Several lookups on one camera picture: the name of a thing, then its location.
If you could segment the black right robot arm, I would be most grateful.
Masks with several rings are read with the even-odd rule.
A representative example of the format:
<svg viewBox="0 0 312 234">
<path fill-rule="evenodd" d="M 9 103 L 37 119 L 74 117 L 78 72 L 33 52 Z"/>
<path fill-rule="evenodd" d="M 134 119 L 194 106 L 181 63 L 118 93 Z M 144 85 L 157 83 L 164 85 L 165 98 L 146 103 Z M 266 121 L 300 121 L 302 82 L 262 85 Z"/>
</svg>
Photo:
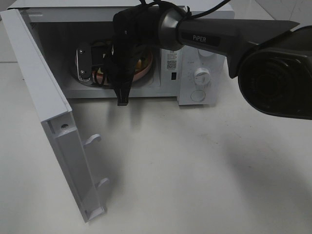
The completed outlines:
<svg viewBox="0 0 312 234">
<path fill-rule="evenodd" d="M 245 100 L 271 116 L 312 117 L 312 28 L 289 20 L 207 19 L 163 0 L 116 13 L 114 35 L 103 59 L 119 106 L 125 106 L 135 65 L 146 46 L 183 46 L 227 58 Z"/>
</svg>

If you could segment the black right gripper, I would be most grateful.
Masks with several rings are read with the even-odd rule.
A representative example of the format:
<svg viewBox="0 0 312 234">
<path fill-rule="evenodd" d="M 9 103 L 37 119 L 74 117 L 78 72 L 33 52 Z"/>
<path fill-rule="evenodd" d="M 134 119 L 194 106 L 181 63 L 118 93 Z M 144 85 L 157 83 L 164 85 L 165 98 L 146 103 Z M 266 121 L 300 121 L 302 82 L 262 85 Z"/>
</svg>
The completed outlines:
<svg viewBox="0 0 312 234">
<path fill-rule="evenodd" d="M 127 106 L 137 64 L 137 45 L 122 41 L 96 42 L 91 46 L 92 81 L 108 83 L 117 96 L 118 106 Z"/>
</svg>

